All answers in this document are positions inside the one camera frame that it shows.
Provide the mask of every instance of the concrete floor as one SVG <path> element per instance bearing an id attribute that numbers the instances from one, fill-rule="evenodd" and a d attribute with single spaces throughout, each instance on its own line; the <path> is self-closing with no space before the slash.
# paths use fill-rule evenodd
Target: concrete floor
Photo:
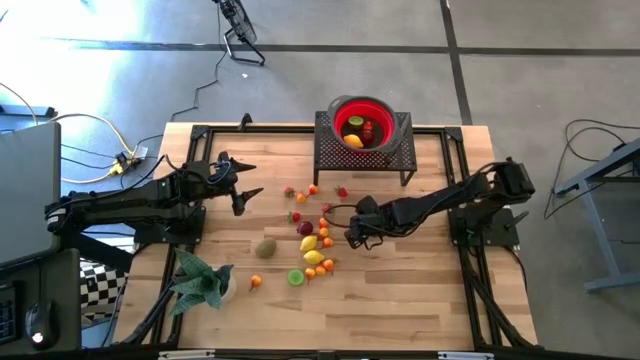
<path id="1" fill-rule="evenodd" d="M 447 46 L 438 0 L 246 0 L 260 44 Z M 459 46 L 637 49 L 640 3 L 634 0 L 450 0 Z M 58 0 L 36 10 L 15 2 L 0 23 L 0 79 L 32 104 L 61 113 L 89 112 L 116 124 L 130 144 L 162 133 L 171 113 L 190 106 L 195 87 L 213 77 L 220 52 L 75 50 L 73 42 L 38 37 L 217 43 L 215 7 L 206 0 Z M 200 94 L 199 111 L 176 121 L 311 122 L 341 94 L 369 94 L 422 124 L 460 124 L 448 54 L 266 52 L 267 66 L 226 59 L 220 84 Z M 474 124 L 490 127 L 498 157 L 526 164 L 538 192 L 519 225 L 521 257 L 540 344 L 554 350 L 640 356 L 640 286 L 587 295 L 583 283 L 606 273 L 580 201 L 544 221 L 542 212 L 564 125 L 592 118 L 640 126 L 638 57 L 477 56 L 460 59 Z M 0 101 L 9 99 L 0 93 Z M 6 127 L 7 120 L 0 121 Z M 120 150 L 103 124 L 65 120 L 63 142 L 111 154 Z M 617 131 L 625 140 L 640 132 Z M 157 152 L 159 142 L 149 142 Z M 580 152 L 603 157 L 617 145 L 586 135 Z M 64 150 L 102 164 L 101 158 Z M 562 177 L 588 163 L 569 157 Z M 64 163 L 65 176 L 102 175 Z M 125 178 L 132 183 L 136 175 Z M 118 188 L 117 179 L 71 189 Z M 637 267 L 640 246 L 623 250 Z"/>

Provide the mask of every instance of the potted plant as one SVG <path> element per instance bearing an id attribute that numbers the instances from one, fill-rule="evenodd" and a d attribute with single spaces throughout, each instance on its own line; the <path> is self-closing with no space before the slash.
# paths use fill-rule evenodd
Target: potted plant
<path id="1" fill-rule="evenodd" d="M 219 309 L 222 303 L 231 300 L 236 292 L 236 281 L 231 276 L 233 265 L 223 265 L 214 270 L 190 252 L 180 249 L 175 251 L 180 261 L 180 270 L 173 278 L 176 285 L 171 290 L 182 294 L 182 297 L 171 309 L 171 316 L 182 314 L 203 302 Z"/>

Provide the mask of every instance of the wooden table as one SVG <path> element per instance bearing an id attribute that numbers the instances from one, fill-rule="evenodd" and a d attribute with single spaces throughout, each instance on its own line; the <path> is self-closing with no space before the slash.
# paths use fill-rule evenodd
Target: wooden table
<path id="1" fill-rule="evenodd" d="M 192 123 L 169 123 L 160 154 L 174 163 L 186 158 Z M 485 126 L 464 126 L 471 172 L 494 160 Z M 226 150 L 243 163 L 257 165 L 240 174 L 238 190 L 264 187 L 235 217 L 229 198 L 205 201 L 207 222 L 196 255 L 216 267 L 234 264 L 235 298 L 220 310 L 201 304 L 184 316 L 180 347 L 243 349 L 468 350 L 472 349 L 460 262 L 450 244 L 444 213 L 436 214 L 412 236 L 387 239 L 367 251 L 351 249 L 342 229 L 330 228 L 336 246 L 323 253 L 336 259 L 334 276 L 291 287 L 286 274 L 306 267 L 300 236 L 287 223 L 289 211 L 317 223 L 324 203 L 338 203 L 333 187 L 345 186 L 355 203 L 372 194 L 379 203 L 419 196 L 446 186 L 440 143 L 435 137 L 415 139 L 418 172 L 406 188 L 395 172 L 324 172 L 320 193 L 305 204 L 283 196 L 285 186 L 306 190 L 312 182 L 312 134 L 219 134 L 212 159 Z M 170 172 L 166 164 L 156 177 Z M 352 210 L 339 209 L 336 221 L 348 223 Z M 272 259 L 254 255 L 264 239 L 278 243 Z M 136 256 L 116 328 L 115 340 L 129 335 L 158 296 L 167 245 L 149 246 Z M 535 332 L 520 268 L 512 254 L 488 248 L 496 301 L 529 341 Z M 262 287 L 249 292 L 249 279 L 260 274 Z M 483 334 L 489 339 L 486 313 L 479 306 Z M 165 321 L 163 337 L 169 333 Z"/>

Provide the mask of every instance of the green lime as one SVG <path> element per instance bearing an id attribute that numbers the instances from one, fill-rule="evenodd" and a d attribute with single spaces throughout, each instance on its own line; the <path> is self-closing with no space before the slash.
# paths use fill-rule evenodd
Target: green lime
<path id="1" fill-rule="evenodd" d="M 304 283 L 304 274 L 298 269 L 289 271 L 287 280 L 291 286 L 300 286 Z"/>
<path id="2" fill-rule="evenodd" d="M 364 119 L 360 116 L 352 116 L 349 118 L 349 125 L 351 125 L 355 130 L 359 130 L 362 127 L 362 124 L 364 124 Z"/>

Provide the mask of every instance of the checkered mat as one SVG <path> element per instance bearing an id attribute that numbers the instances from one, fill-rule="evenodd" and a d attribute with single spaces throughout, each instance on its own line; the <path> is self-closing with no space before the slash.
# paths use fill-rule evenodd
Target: checkered mat
<path id="1" fill-rule="evenodd" d="M 80 264 L 80 308 L 83 324 L 113 316 L 114 303 L 129 274 L 89 262 Z"/>

